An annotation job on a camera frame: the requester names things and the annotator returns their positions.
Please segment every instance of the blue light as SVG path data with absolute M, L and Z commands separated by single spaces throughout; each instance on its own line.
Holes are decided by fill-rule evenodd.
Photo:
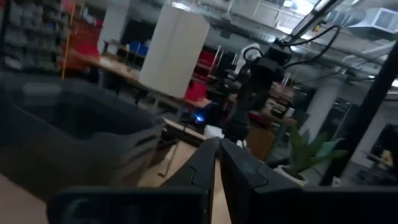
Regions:
M 194 116 L 195 116 L 196 122 L 202 123 L 205 121 L 205 118 L 203 116 L 200 116 L 200 115 L 194 115 Z

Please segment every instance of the ceiling light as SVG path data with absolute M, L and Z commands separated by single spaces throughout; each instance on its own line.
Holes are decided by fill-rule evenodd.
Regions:
M 321 11 L 328 3 L 330 2 L 330 0 L 321 0 L 318 2 L 318 4 L 315 6 L 315 10 L 316 11 Z
M 355 5 L 358 4 L 360 1 L 362 1 L 362 0 L 354 0 L 354 1 L 351 3 L 351 6 L 355 6 Z
M 186 6 L 186 5 L 184 5 L 182 3 L 179 3 L 179 2 L 173 2 L 172 6 L 176 7 L 177 9 L 182 9 L 182 10 L 188 11 L 188 12 L 191 10 L 189 6 Z
M 285 6 L 285 7 L 292 7 L 292 6 L 293 6 L 293 1 L 286 0 L 286 1 L 284 2 L 284 6 Z
M 295 0 L 294 3 L 297 6 L 294 11 L 301 15 L 308 15 L 313 9 L 313 4 L 306 0 Z

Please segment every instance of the potted plant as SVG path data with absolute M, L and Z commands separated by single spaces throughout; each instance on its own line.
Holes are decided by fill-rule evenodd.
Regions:
M 296 128 L 290 129 L 290 147 L 292 152 L 288 166 L 279 166 L 275 171 L 294 182 L 305 185 L 308 180 L 300 173 L 330 159 L 341 158 L 347 154 L 344 150 L 334 150 L 343 139 L 326 141 L 327 133 L 319 134 L 309 143 L 310 133 L 306 130 L 301 136 Z

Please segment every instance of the shelving unit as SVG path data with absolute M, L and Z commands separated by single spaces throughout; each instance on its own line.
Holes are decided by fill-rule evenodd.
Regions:
M 61 0 L 19 4 L 7 0 L 0 39 L 3 67 L 22 72 L 59 73 L 69 20 L 70 13 L 62 11 Z
M 65 45 L 63 45 L 65 60 L 63 61 L 62 66 L 62 79 L 66 78 L 66 69 L 79 71 L 87 69 L 87 64 L 83 63 L 81 60 L 76 60 L 74 57 L 68 56 L 68 52 L 70 50 L 80 52 L 81 50 L 86 51 L 87 47 L 90 51 L 97 49 L 98 39 L 100 38 L 102 30 L 102 21 L 101 23 L 98 23 L 99 21 L 97 20 L 96 23 L 93 24 L 92 21 L 84 17 L 84 10 L 85 2 L 83 0 L 74 1 L 74 5 L 70 13 L 70 32 Z
M 215 54 L 208 52 L 206 50 L 202 50 L 197 65 L 193 71 L 193 76 L 203 82 L 206 82 L 208 76 L 211 75 L 213 70 L 217 68 L 217 65 L 222 57 L 222 54 L 223 51 L 221 52 L 220 45 L 217 47 L 217 51 Z

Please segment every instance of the white pot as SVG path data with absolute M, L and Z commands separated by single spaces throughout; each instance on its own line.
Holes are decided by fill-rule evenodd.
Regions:
M 292 177 L 288 173 L 286 173 L 282 168 L 287 168 L 287 166 L 279 165 L 278 167 L 276 167 L 274 169 L 274 171 L 282 174 L 284 177 L 288 178 L 289 180 L 291 180 L 291 181 L 293 181 L 293 182 L 295 182 L 295 183 L 297 183 L 297 184 L 299 184 L 301 186 L 304 186 L 304 185 L 306 185 L 308 183 L 308 179 L 305 178 L 303 175 L 300 174 L 303 177 L 304 180 L 299 180 L 299 179 L 297 179 L 295 177 Z

